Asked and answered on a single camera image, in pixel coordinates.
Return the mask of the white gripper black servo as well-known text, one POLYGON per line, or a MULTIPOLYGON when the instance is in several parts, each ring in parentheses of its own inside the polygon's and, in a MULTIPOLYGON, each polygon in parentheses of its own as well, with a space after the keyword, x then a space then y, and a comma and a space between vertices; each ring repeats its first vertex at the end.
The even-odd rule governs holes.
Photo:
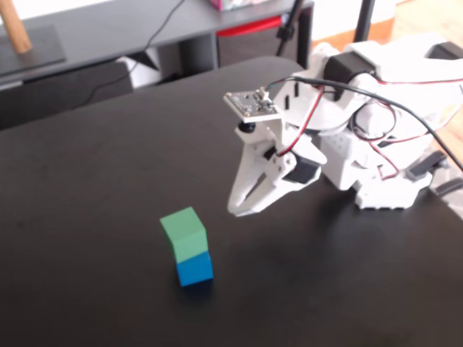
POLYGON ((300 77, 279 85, 275 96, 266 87, 234 95, 236 133, 244 143, 227 205, 236 217, 260 213, 319 174, 336 187, 357 180, 354 137, 347 130, 357 96, 346 91, 338 97, 333 85, 311 85, 300 77))

